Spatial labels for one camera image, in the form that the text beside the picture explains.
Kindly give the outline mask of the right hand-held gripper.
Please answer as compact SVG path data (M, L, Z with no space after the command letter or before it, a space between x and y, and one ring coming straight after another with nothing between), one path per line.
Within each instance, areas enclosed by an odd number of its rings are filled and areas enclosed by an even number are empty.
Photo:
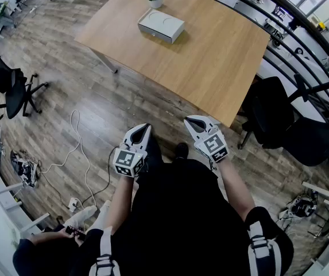
M195 148L213 163L220 162L229 154L222 131L208 117L187 116L184 123L192 138Z

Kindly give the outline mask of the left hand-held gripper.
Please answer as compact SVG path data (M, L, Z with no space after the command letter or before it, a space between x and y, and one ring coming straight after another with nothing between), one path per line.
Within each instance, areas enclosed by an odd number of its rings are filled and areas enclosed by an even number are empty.
M144 123L129 129L123 142L115 149L113 166L117 174L135 178L145 164L146 148L152 126Z

